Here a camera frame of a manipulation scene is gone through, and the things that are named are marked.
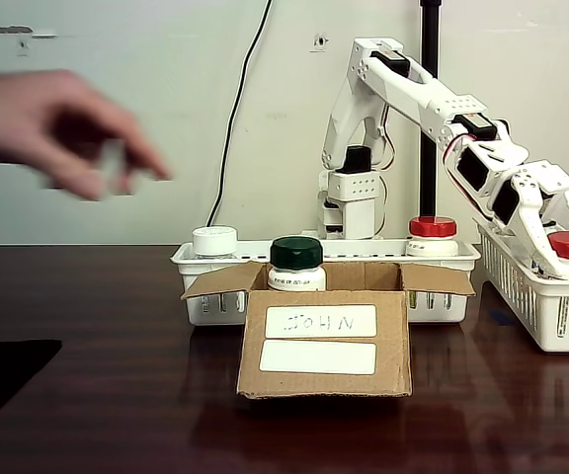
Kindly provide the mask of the person's bare hand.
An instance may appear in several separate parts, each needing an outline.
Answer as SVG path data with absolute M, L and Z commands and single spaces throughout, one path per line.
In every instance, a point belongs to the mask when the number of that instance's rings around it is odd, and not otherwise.
M 0 73 L 0 164 L 43 174 L 54 189 L 99 200 L 104 144 L 122 144 L 116 190 L 128 194 L 138 171 L 168 181 L 171 171 L 135 115 L 64 69 Z

